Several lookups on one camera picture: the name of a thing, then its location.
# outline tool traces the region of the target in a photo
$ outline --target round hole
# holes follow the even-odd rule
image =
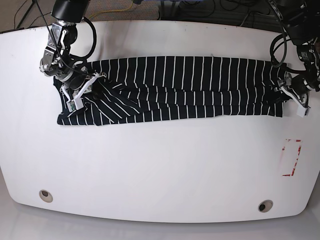
[[[50,192],[46,191],[46,190],[41,190],[39,192],[39,196],[40,198],[45,201],[46,203],[51,203],[54,198],[52,197],[52,195],[50,194]]]
[[[274,203],[271,200],[265,200],[262,203],[259,204],[258,210],[261,213],[269,212],[269,210],[272,208]]]
[[[261,211],[263,211],[263,210],[265,210],[265,208],[266,208],[266,205],[261,204],[261,205],[259,206],[259,210],[260,210],[260,212],[261,212]]]

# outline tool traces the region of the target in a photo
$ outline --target black and white striped fabric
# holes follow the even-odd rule
[[[282,103],[268,96],[285,71],[269,61],[158,56],[102,60],[88,68],[104,72],[94,88],[100,98],[84,94],[84,108],[69,112],[67,98],[54,80],[62,102],[59,125],[141,123],[220,115],[283,116]]]

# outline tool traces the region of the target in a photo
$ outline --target white table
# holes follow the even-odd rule
[[[98,42],[90,61],[160,55],[269,60],[277,35],[173,21],[95,26]],[[92,37],[85,24],[78,25],[78,32],[72,53],[81,56]],[[0,166],[16,202],[99,218],[171,223],[271,219],[297,215],[306,207],[320,170],[319,94],[311,94],[312,110],[305,118],[295,116],[291,101],[284,118],[60,126],[59,95],[39,72],[47,37],[45,28],[0,35]],[[302,68],[291,45],[287,62]],[[291,164],[281,158],[285,139],[302,140],[296,171],[289,177],[282,176]],[[159,144],[166,150],[159,151]],[[40,190],[49,191],[53,202],[43,202]],[[273,201],[267,213],[258,211],[264,200]]]

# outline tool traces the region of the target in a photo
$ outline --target yellow cable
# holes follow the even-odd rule
[[[96,12],[96,13],[92,14],[91,16],[89,16],[89,19],[92,20],[93,18],[95,18],[96,16],[98,16],[100,14],[124,12],[124,11],[130,10],[133,5],[134,5],[134,1],[132,0],[131,5],[126,9],[99,11],[99,12]]]

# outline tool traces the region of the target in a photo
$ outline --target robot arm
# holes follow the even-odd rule
[[[282,34],[271,43],[271,62],[274,67],[287,71],[285,79],[278,80],[279,87],[275,89],[276,94],[273,101],[283,102],[293,99],[299,105],[298,114],[303,117],[309,109],[309,92],[320,91],[320,57],[316,50],[320,35],[320,1],[265,1],[277,18],[282,31]],[[46,76],[54,76],[63,83],[62,90],[69,99],[70,112],[83,108],[82,94],[90,92],[97,78],[105,77],[104,73],[88,72],[84,66],[87,59],[93,54],[97,43],[96,29],[84,17],[89,3],[90,0],[56,0],[51,15],[57,21],[49,31],[48,44],[40,62],[40,70]],[[76,24],[82,20],[92,28],[93,45],[86,56],[79,57],[70,54],[70,49],[78,36]],[[276,47],[276,43],[281,39],[283,42]],[[287,41],[292,41],[296,46],[297,55],[304,63],[305,70],[293,70],[283,64],[286,58]],[[284,44],[285,53],[279,62],[274,53],[282,44]],[[290,73],[297,74],[297,76],[292,77]]]
[[[279,79],[277,101],[284,101],[287,96],[298,104],[297,114],[301,117],[308,113],[309,92],[320,91],[320,57],[317,52],[320,35],[320,1],[318,0],[266,0],[280,24],[282,35],[276,37],[270,46],[271,62],[274,66],[287,71],[285,79]],[[287,41],[296,46],[297,55],[305,70],[293,70],[283,64],[286,57]],[[285,54],[281,62],[274,53],[284,44]]]
[[[40,62],[40,71],[54,76],[63,83],[61,90],[68,98],[70,112],[84,107],[82,95],[90,93],[92,84],[104,73],[89,72],[84,66],[94,53],[97,32],[94,25],[84,17],[89,0],[56,0],[51,15],[57,19],[49,31],[48,43]],[[77,40],[77,23],[84,20],[93,32],[93,44],[86,56],[70,54],[71,45]]]

